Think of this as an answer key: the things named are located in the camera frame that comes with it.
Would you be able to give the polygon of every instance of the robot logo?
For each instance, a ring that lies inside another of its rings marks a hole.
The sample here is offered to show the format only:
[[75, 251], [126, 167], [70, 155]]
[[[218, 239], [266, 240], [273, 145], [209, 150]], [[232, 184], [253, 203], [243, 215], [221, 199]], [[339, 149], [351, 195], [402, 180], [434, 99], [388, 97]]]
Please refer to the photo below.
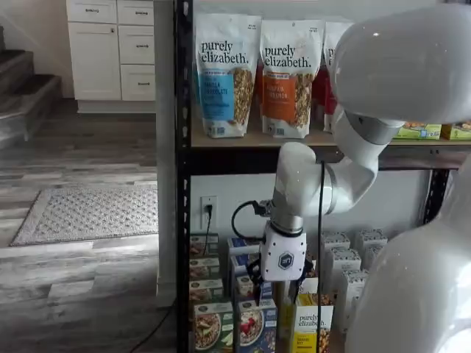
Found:
[[283, 252], [278, 258], [278, 266], [283, 270], [287, 270], [293, 266], [293, 260], [294, 256], [291, 252]]

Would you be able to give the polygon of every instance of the wall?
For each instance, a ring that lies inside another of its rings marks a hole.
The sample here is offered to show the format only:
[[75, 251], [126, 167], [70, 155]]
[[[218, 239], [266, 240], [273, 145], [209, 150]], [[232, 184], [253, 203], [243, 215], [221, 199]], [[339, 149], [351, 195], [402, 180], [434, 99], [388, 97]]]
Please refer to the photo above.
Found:
[[1, 0], [0, 24], [9, 49], [32, 51], [38, 74], [62, 77], [63, 94], [74, 97], [66, 0]]

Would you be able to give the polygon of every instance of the power cord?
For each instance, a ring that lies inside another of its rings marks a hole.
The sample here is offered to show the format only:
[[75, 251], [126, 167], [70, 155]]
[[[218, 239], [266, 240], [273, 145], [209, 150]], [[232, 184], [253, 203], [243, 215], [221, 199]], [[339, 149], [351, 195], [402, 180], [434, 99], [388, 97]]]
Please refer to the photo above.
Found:
[[143, 344], [145, 344], [153, 335], [155, 335], [155, 333], [162, 327], [163, 323], [165, 322], [165, 320], [169, 317], [172, 309], [174, 308], [175, 304], [177, 303], [177, 300], [175, 299], [174, 302], [171, 304], [171, 306], [169, 307], [169, 309], [167, 310], [166, 314], [164, 315], [164, 317], [162, 318], [162, 320], [160, 320], [160, 322], [157, 324], [157, 326], [141, 341], [139, 342], [138, 344], [136, 344], [134, 346], [134, 348], [132, 348], [130, 350], [130, 353], [134, 353], [136, 352]]
[[233, 228], [233, 232], [235, 235], [237, 235], [240, 239], [244, 239], [246, 241], [261, 241], [263, 240], [263, 238], [257, 238], [257, 237], [247, 237], [245, 235], [242, 235], [241, 233], [238, 232], [238, 230], [236, 229], [236, 216], [237, 216], [237, 213], [242, 210], [244, 207], [247, 207], [247, 206], [252, 206], [253, 207], [253, 210], [255, 212], [256, 215], [262, 215], [266, 212], [266, 209], [265, 207], [262, 207], [258, 204], [258, 202], [256, 201], [247, 201], [247, 202], [244, 202], [243, 204], [241, 204], [239, 207], [237, 207], [233, 213], [233, 217], [231, 218], [230, 220], [230, 225], [231, 227]]
[[321, 346], [321, 314], [322, 314], [322, 295], [321, 295], [321, 231], [322, 231], [322, 198], [324, 196], [324, 176], [325, 176], [325, 164], [321, 162], [321, 188], [319, 191], [319, 216], [317, 217], [317, 268], [319, 273], [317, 274], [317, 333], [316, 333], [316, 352], [320, 351]]
[[207, 204], [205, 206], [205, 212], [208, 214], [208, 228], [206, 229], [205, 248], [203, 249], [202, 256], [205, 256], [206, 248], [208, 247], [209, 229], [211, 227], [211, 219], [213, 217], [213, 205], [212, 204]]

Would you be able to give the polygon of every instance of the white cabinet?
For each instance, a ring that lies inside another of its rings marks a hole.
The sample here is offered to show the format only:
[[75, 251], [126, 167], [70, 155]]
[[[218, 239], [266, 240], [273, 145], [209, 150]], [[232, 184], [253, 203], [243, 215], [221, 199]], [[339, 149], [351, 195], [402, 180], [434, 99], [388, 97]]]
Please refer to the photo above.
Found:
[[155, 68], [153, 65], [122, 65], [121, 84], [124, 101], [155, 100]]
[[154, 27], [119, 26], [121, 64], [154, 64]]
[[121, 99], [117, 26], [69, 23], [68, 30], [75, 98]]
[[67, 16], [72, 22], [116, 23], [116, 0], [68, 0]]
[[154, 3], [143, 0], [118, 0], [119, 24], [154, 26]]

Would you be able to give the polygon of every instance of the wooden floor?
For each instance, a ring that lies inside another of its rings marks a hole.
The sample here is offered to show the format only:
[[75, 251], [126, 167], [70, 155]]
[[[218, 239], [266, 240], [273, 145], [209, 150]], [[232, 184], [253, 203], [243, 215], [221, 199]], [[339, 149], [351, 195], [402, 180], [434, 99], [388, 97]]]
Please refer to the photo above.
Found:
[[[58, 107], [37, 136], [0, 150], [0, 352], [125, 353], [163, 317], [157, 235], [7, 248], [43, 188], [156, 183], [152, 116]], [[173, 352], [171, 315], [140, 352]]]

